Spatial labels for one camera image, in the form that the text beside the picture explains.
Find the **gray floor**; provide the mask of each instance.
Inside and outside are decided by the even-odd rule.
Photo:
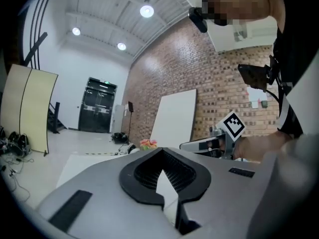
[[[33,151],[25,159],[33,159],[34,162],[10,164],[10,168],[16,170],[15,178],[9,177],[8,163],[12,155],[3,155],[1,164],[6,164],[7,169],[2,173],[8,187],[14,190],[13,194],[19,201],[25,201],[28,193],[19,185],[30,192],[26,203],[32,208],[36,206],[52,192],[59,181],[63,168],[71,155],[85,156],[110,156],[118,152],[121,145],[111,141],[111,134],[89,133],[64,129],[60,134],[48,132],[49,154],[45,157],[43,153]]]

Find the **white ceiling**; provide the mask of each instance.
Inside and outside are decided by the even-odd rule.
[[[200,0],[187,0],[191,6]],[[216,51],[227,51],[251,46],[272,45],[277,36],[277,24],[272,17],[248,22],[244,25],[218,26],[207,22],[208,34]],[[237,38],[238,32],[243,37]]]
[[[150,0],[155,13],[143,18],[145,0],[70,0],[68,39],[99,47],[112,55],[133,62],[142,51],[170,26],[187,16],[187,0]],[[80,36],[72,29],[78,27]],[[127,49],[120,51],[119,42]]]

